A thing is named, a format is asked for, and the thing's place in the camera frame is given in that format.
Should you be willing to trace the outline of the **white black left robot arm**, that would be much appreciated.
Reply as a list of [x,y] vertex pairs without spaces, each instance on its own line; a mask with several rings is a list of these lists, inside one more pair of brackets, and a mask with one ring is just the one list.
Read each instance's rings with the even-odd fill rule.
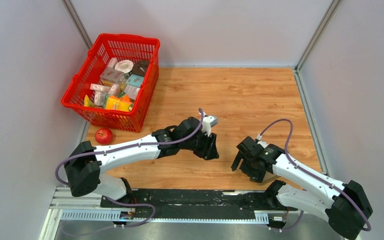
[[217,124],[217,117],[204,115],[201,119],[189,117],[179,125],[124,143],[92,146],[90,141],[83,141],[63,162],[66,185],[73,197],[96,193],[113,199],[122,208],[128,207],[133,194],[127,180],[112,177],[108,171],[138,161],[174,156],[181,150],[191,151],[204,160],[217,159],[217,135],[212,132]]

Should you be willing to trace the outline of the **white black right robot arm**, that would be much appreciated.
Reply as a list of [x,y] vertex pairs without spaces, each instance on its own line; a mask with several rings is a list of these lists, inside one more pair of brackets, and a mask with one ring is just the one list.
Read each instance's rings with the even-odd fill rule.
[[373,209],[361,184],[348,183],[325,176],[289,155],[286,148],[247,136],[237,145],[238,153],[231,165],[240,169],[252,182],[261,183],[270,173],[286,178],[302,189],[275,181],[265,195],[266,205],[301,209],[326,222],[338,234],[355,239],[360,231],[369,232]]

